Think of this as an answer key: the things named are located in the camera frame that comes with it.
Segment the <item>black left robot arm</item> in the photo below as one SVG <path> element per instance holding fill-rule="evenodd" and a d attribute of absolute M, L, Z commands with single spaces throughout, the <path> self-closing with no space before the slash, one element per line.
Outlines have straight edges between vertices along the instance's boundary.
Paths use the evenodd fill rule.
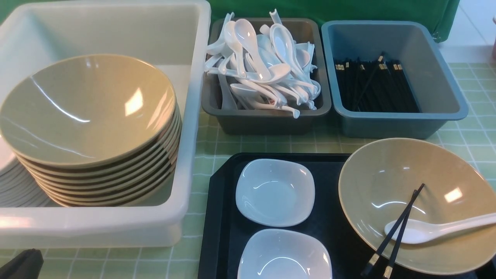
<path fill-rule="evenodd" d="M 1 279 L 37 279 L 44 263 L 38 249 L 22 251 L 9 262 L 1 265 Z"/>

